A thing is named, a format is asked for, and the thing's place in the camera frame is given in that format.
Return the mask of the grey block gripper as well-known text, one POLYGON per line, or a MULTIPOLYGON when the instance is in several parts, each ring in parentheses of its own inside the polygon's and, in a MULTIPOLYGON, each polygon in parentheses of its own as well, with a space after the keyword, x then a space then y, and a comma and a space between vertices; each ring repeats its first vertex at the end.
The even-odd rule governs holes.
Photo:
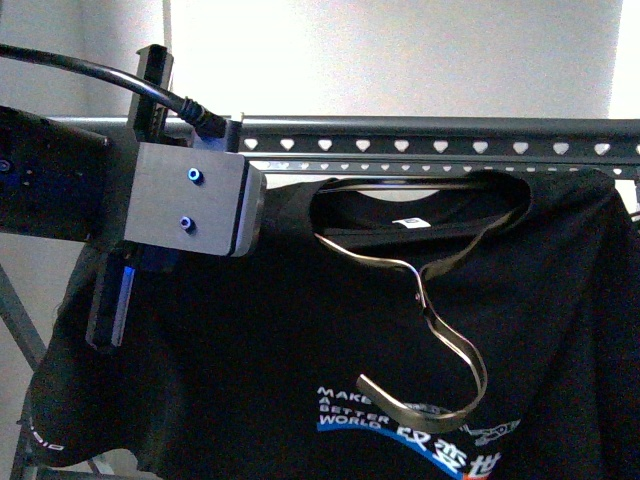
MULTIPOLYGON (((137 51, 136 76, 169 88, 173 56, 151 44, 137 51)), ((138 141, 126 217, 128 241, 214 256, 240 257, 254 247, 266 179, 237 153, 152 144, 161 142, 168 108, 151 94, 134 93, 127 125, 138 141)), ((119 348, 136 269, 131 252, 99 257, 85 339, 92 348, 119 348)))

